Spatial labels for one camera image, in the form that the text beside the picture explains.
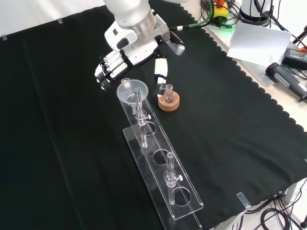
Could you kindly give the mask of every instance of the black cloth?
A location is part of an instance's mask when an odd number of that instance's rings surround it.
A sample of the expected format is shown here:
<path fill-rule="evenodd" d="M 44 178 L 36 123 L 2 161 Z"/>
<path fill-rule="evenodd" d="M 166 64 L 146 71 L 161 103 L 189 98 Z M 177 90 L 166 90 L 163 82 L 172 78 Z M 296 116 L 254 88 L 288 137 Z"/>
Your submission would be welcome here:
<path fill-rule="evenodd" d="M 150 1 L 170 27 L 193 23 L 179 5 Z M 161 229 L 122 135 L 129 123 L 116 87 L 94 78 L 111 50 L 113 23 L 95 8 L 8 36 L 0 42 L 1 229 Z M 179 109 L 149 100 L 205 207 L 205 230 L 307 177 L 307 137 L 264 90 L 200 29 L 166 47 Z M 154 60 L 125 77 L 153 92 Z"/>

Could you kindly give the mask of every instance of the test tube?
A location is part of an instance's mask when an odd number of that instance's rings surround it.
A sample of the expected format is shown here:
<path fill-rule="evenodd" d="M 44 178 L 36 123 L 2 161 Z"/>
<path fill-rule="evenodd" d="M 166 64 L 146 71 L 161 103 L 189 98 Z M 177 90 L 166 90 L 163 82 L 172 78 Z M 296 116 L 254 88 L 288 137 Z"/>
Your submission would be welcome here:
<path fill-rule="evenodd" d="M 175 204 L 175 193 L 173 191 L 174 187 L 168 187 L 168 202 L 170 205 Z"/>
<path fill-rule="evenodd" d="M 170 180 L 175 177 L 175 162 L 174 162 L 174 154 L 172 152 L 168 152 L 166 155 L 167 159 L 167 176 Z"/>
<path fill-rule="evenodd" d="M 175 176 L 175 162 L 174 162 L 174 154 L 172 152 L 168 152 L 166 154 L 167 160 L 167 177 L 170 182 L 168 186 L 168 201 L 170 205 L 175 204 L 175 193 L 174 187 L 176 186 L 176 176 Z"/>
<path fill-rule="evenodd" d="M 137 118 L 139 118 L 138 124 L 140 125 L 142 145 L 143 145 L 143 148 L 147 148 L 148 145 L 147 145 L 146 130 L 145 130 L 145 116 L 143 114 L 142 96 L 141 96 L 140 87 L 134 90 L 134 95 L 135 95 L 135 105 L 136 105 L 136 116 Z"/>

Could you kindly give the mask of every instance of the clear plastic funnel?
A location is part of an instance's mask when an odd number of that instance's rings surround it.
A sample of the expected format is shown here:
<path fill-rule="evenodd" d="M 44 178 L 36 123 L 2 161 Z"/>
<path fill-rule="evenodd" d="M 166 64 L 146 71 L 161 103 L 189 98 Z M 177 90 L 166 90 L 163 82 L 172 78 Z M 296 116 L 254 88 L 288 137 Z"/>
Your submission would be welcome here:
<path fill-rule="evenodd" d="M 148 95 L 147 85 L 140 80 L 126 80 L 117 88 L 117 97 L 123 102 L 131 106 L 135 106 L 135 90 L 140 88 L 141 100 L 145 100 Z"/>

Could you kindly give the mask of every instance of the white paper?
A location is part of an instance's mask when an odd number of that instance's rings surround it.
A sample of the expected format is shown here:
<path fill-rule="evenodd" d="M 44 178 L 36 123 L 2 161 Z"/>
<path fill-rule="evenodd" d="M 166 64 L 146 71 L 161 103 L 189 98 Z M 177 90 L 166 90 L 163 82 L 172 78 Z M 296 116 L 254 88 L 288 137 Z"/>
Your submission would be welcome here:
<path fill-rule="evenodd" d="M 227 56 L 262 66 L 281 64 L 291 38 L 290 32 L 238 23 Z"/>

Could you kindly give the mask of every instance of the scalloped edge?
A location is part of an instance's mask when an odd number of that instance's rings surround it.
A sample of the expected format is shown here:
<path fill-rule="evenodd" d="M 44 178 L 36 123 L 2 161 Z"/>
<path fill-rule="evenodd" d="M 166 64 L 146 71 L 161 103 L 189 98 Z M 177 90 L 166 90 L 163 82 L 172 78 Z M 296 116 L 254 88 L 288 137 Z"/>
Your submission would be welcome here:
<path fill-rule="evenodd" d="M 195 20 L 195 18 L 193 17 L 193 15 L 192 15 L 191 13 L 189 13 L 182 5 L 180 5 L 180 9 L 181 9 L 184 13 L 186 13 L 190 18 L 192 18 L 194 22 L 196 22 L 196 20 Z M 210 37 L 210 39 L 213 41 L 213 43 L 215 44 L 215 46 L 223 53 L 223 55 L 224 55 L 227 59 L 231 60 L 232 63 L 233 63 L 237 68 L 239 68 L 239 70 L 243 73 L 243 75 L 245 75 L 245 77 L 246 77 L 248 80 L 250 80 L 250 81 L 252 82 L 252 85 L 254 85 L 254 87 L 256 87 L 256 88 L 259 88 L 260 93 L 264 94 L 265 97 L 268 98 L 268 99 L 274 104 L 273 106 L 277 106 L 277 107 L 278 107 L 278 110 L 280 110 L 281 113 L 282 113 L 283 115 L 285 115 L 287 118 L 289 118 L 289 119 L 292 121 L 292 123 L 294 123 L 294 125 L 296 126 L 296 128 L 297 128 L 299 131 L 301 131 L 301 132 L 303 133 L 303 135 L 305 135 L 305 136 L 307 137 L 307 130 L 305 131 L 304 127 L 302 127 L 300 124 L 297 124 L 297 123 L 296 123 L 296 120 L 295 120 L 294 118 L 290 117 L 290 114 L 289 114 L 287 111 L 284 110 L 284 108 L 283 108 L 282 105 L 278 104 L 278 102 L 277 102 L 275 99 L 272 99 L 272 96 L 271 96 L 269 93 L 267 93 L 267 92 L 265 91 L 264 88 L 260 87 L 259 84 L 258 84 L 257 82 L 255 82 L 255 81 L 253 80 L 252 77 L 248 76 L 248 75 L 246 74 L 245 71 L 241 70 L 241 67 L 237 64 L 237 62 L 236 62 L 235 60 L 233 60 L 231 57 L 228 57 L 228 56 L 227 56 L 227 53 L 226 53 L 225 51 L 222 50 L 222 47 L 220 47 L 220 46 L 218 45 L 218 43 L 215 41 L 215 39 L 214 39 L 205 29 L 203 29 L 203 31 L 205 32 L 206 36 L 209 36 L 209 37 Z"/>

